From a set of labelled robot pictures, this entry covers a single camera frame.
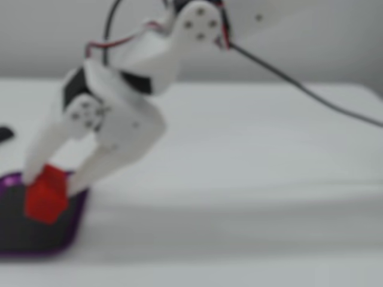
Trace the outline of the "white servo-driven gripper finger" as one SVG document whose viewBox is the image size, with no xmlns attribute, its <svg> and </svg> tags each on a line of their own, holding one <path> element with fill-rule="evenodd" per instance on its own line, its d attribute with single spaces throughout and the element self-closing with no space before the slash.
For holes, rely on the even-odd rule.
<svg viewBox="0 0 383 287">
<path fill-rule="evenodd" d="M 103 117 L 103 103 L 89 94 L 80 94 L 69 105 L 58 96 L 26 153 L 22 179 L 33 183 L 45 164 L 70 139 L 82 139 L 98 126 Z"/>
</svg>

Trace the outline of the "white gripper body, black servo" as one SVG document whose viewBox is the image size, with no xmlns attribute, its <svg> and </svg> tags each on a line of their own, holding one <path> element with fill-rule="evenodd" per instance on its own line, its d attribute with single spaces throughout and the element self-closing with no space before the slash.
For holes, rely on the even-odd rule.
<svg viewBox="0 0 383 287">
<path fill-rule="evenodd" d="M 103 103 L 102 121 L 88 135 L 94 136 L 96 148 L 117 151 L 119 162 L 113 171 L 145 157 L 166 131 L 163 115 L 146 98 L 150 89 L 150 79 L 114 71 L 93 60 L 66 76 L 62 90 L 66 106 L 80 94 Z"/>
</svg>

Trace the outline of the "white fixed gripper finger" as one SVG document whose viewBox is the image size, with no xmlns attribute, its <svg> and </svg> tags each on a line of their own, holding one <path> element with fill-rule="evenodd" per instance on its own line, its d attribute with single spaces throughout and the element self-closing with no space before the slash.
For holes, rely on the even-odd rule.
<svg viewBox="0 0 383 287">
<path fill-rule="evenodd" d="M 117 167 L 118 162 L 115 149 L 98 146 L 71 176 L 71 192 L 80 192 L 94 181 L 107 176 Z"/>
</svg>

